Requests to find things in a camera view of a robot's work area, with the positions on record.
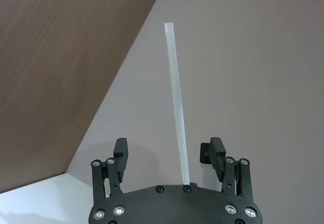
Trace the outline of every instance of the clear plastic rod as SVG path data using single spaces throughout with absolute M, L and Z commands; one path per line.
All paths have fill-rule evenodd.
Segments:
M 186 146 L 186 134 L 184 128 L 183 107 L 182 107 L 180 77 L 179 77 L 179 69 L 178 69 L 178 61 L 177 61 L 176 40 L 174 36 L 174 27 L 173 27 L 173 23 L 165 23 L 164 27 L 166 31 L 167 47 L 168 47 L 168 55 L 169 55 L 173 109 L 174 109 L 174 118 L 176 122 L 176 130 L 177 130 L 177 138 L 178 138 L 182 183 L 184 185 L 189 185 L 190 180 L 189 180 L 189 168 L 188 168 L 188 157 L 187 157 L 187 146 Z

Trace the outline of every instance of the silver screw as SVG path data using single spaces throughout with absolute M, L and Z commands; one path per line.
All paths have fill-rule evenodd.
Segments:
M 245 208 L 245 214 L 249 217 L 257 217 L 257 212 L 250 207 Z
M 114 215 L 122 215 L 124 212 L 125 212 L 125 208 L 121 205 L 116 206 L 115 209 L 113 210 Z
M 105 216 L 105 212 L 103 210 L 97 210 L 93 218 L 96 220 L 101 220 L 104 216 Z
M 231 158 L 226 158 L 226 161 L 229 162 L 229 163 L 233 163 L 234 162 L 234 160 L 231 159 Z
M 249 164 L 249 162 L 247 160 L 245 160 L 245 159 L 242 159 L 241 160 L 241 163 L 244 164 L 244 165 L 248 165 Z
M 236 214 L 236 208 L 233 205 L 226 205 L 225 210 L 230 214 Z

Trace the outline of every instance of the gray wall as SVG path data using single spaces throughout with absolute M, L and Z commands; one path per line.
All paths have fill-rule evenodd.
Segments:
M 199 145 L 250 159 L 264 223 L 322 223 L 324 0 L 157 0 L 68 172 L 128 137 L 122 188 L 180 184 L 165 22 L 174 22 L 190 180 L 216 188 Z

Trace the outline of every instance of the black bracket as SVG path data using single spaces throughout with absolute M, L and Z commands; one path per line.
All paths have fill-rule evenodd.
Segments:
M 100 160 L 91 162 L 94 203 L 106 198 L 104 187 L 106 178 L 109 179 L 110 197 L 123 194 L 119 184 L 123 181 L 128 159 L 126 138 L 117 139 L 113 156 L 113 158 L 108 158 L 104 162 Z
M 220 138 L 213 137 L 210 143 L 200 145 L 200 162 L 213 166 L 219 182 L 222 182 L 222 192 L 253 200 L 250 161 L 226 157 Z

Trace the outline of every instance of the black mounting plate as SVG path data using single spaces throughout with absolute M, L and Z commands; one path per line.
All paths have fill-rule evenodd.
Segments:
M 236 214 L 229 214 L 225 206 L 232 204 Z M 113 210 L 123 206 L 125 212 L 116 216 Z M 256 210 L 252 218 L 245 208 Z M 94 214 L 103 210 L 102 219 Z M 98 201 L 89 215 L 89 224 L 261 224 L 261 213 L 252 199 L 200 188 L 197 184 L 166 185 L 141 189 Z

